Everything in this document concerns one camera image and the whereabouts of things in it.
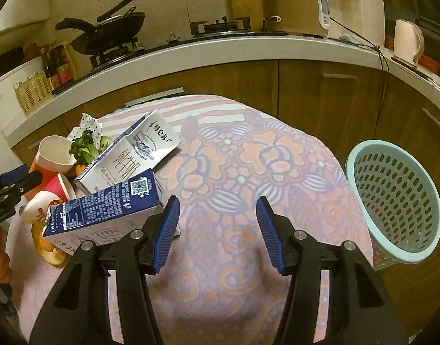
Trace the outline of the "teal plastic waste basket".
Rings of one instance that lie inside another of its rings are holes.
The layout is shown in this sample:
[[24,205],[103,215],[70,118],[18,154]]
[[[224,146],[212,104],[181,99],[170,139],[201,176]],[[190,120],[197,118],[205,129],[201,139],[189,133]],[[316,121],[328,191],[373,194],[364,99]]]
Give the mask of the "teal plastic waste basket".
[[373,266],[424,261],[440,240],[440,196],[424,166],[403,148],[383,140],[358,143],[345,175],[370,232]]

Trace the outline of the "green leafy vegetable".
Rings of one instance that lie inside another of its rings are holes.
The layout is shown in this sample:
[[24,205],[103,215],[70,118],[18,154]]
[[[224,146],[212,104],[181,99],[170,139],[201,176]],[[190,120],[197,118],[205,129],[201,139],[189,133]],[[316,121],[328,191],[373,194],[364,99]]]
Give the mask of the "green leafy vegetable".
[[76,159],[78,165],[87,166],[111,144],[112,139],[109,136],[102,136],[86,129],[79,137],[72,140],[70,155]]

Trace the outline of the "woven basket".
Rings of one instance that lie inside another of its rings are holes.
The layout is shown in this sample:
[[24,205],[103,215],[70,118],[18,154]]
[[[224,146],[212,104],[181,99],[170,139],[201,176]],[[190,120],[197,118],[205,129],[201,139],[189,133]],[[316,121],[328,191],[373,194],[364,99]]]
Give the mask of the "woven basket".
[[34,114],[52,99],[48,80],[43,72],[36,72],[24,82],[14,83],[13,89],[26,117]]

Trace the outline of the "brown rice cooker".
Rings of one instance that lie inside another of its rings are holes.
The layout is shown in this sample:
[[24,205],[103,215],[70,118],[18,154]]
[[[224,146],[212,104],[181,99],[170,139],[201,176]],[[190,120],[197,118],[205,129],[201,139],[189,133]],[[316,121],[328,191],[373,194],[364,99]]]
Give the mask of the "brown rice cooker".
[[261,6],[264,31],[328,36],[319,23],[317,0],[261,0]]

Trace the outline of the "orange white paper cup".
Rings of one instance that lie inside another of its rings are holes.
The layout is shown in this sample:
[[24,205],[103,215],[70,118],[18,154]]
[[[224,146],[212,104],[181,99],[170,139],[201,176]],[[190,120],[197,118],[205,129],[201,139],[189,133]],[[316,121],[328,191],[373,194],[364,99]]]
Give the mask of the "orange white paper cup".
[[58,173],[66,173],[76,163],[70,154],[72,142],[60,135],[50,135],[40,142],[35,159],[30,166],[30,172],[38,170],[42,174],[40,185],[25,194],[30,201],[38,194]]

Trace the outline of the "white milk carton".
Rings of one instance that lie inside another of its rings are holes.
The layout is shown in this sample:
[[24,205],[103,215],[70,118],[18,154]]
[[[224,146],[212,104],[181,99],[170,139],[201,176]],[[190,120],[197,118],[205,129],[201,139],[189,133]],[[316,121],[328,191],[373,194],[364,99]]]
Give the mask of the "white milk carton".
[[179,144],[178,135],[164,117],[151,111],[119,135],[74,182],[86,194],[107,189],[155,168]]

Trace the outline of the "dark sauce bottles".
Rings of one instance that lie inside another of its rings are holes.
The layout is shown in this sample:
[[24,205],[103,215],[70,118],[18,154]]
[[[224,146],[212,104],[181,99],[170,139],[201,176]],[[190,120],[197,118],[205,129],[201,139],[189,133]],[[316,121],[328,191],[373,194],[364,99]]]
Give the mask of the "dark sauce bottles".
[[66,45],[44,46],[40,50],[41,60],[52,94],[61,93],[75,83],[75,66]]

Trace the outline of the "blue milk carton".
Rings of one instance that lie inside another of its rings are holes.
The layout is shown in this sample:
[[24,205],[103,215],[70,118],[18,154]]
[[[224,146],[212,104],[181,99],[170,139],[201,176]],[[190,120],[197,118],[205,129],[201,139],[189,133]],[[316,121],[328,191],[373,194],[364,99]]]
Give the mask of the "blue milk carton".
[[73,255],[86,240],[96,245],[119,241],[162,213],[169,201],[152,170],[107,189],[51,206],[42,236],[57,249]]

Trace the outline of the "polka dot paper wrapper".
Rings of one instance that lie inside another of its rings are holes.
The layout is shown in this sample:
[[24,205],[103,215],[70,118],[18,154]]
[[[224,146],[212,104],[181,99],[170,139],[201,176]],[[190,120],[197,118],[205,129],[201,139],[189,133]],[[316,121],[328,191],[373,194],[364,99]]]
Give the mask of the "polka dot paper wrapper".
[[99,148],[102,137],[102,123],[86,113],[83,113],[79,125],[72,129],[67,138],[73,141],[76,138],[80,138],[85,131],[92,132],[93,145]]

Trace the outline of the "floral pink tablecloth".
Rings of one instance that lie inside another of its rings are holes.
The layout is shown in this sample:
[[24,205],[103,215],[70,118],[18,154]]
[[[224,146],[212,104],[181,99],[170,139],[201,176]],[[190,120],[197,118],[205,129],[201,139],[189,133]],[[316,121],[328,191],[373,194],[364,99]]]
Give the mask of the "floral pink tablecloth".
[[181,202],[180,236],[148,278],[166,344],[270,344],[289,279],[272,267],[255,215],[259,197],[319,242],[357,244],[372,256],[359,203],[320,140],[242,103],[189,95],[101,118],[116,138],[159,111],[180,138],[155,174]]

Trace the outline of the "red white paper cup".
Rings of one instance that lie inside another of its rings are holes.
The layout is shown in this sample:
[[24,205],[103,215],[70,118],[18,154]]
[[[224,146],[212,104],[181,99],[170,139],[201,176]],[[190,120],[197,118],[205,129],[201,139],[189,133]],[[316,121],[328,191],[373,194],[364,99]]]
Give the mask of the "red white paper cup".
[[46,218],[50,206],[75,198],[76,193],[68,178],[58,173],[33,199],[20,208],[20,217],[27,223],[41,221]]

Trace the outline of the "black gas stove top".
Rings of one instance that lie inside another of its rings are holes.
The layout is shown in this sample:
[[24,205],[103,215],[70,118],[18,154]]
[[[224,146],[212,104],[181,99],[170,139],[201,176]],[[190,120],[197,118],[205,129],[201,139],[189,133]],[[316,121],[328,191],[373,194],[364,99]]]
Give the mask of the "black gas stove top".
[[117,30],[87,28],[83,21],[74,18],[65,18],[56,24],[56,29],[78,29],[81,35],[75,38],[70,45],[81,55],[86,55],[91,62],[91,74],[101,72],[117,66],[127,60],[150,54],[152,52],[169,49],[180,45],[188,45],[201,41],[225,40],[230,37],[241,36],[278,36],[287,35],[284,31],[254,31],[248,17],[229,20],[223,16],[210,23],[206,20],[190,23],[190,36],[187,39],[170,32],[168,38],[158,45],[149,46],[137,37],[130,38]]

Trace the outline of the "white power meter plug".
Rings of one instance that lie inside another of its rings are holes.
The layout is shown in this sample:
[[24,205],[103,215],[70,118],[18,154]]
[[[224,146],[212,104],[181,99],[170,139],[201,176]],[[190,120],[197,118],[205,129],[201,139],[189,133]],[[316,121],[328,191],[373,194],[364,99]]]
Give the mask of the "white power meter plug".
[[329,30],[331,25],[331,12],[328,0],[317,0],[318,2],[318,18],[321,27]]

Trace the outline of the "black wok with lid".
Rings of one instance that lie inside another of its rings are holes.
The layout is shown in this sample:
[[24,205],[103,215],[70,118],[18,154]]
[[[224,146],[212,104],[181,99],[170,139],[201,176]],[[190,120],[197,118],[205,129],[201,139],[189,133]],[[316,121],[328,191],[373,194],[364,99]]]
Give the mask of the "black wok with lid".
[[110,48],[131,42],[140,32],[144,24],[145,14],[136,12],[135,6],[131,6],[123,15],[114,16],[114,13],[129,5],[132,1],[122,0],[106,13],[100,15],[95,24],[67,17],[58,22],[55,29],[81,31],[82,34],[70,43],[72,48],[82,55],[98,55]]

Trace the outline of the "white electric kettle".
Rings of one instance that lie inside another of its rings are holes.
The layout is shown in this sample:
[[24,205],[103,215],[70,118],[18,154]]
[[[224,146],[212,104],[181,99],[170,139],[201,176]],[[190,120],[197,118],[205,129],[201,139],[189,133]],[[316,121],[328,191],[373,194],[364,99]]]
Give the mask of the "white electric kettle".
[[411,67],[418,66],[418,60],[424,53],[424,35],[415,23],[397,19],[393,58]]

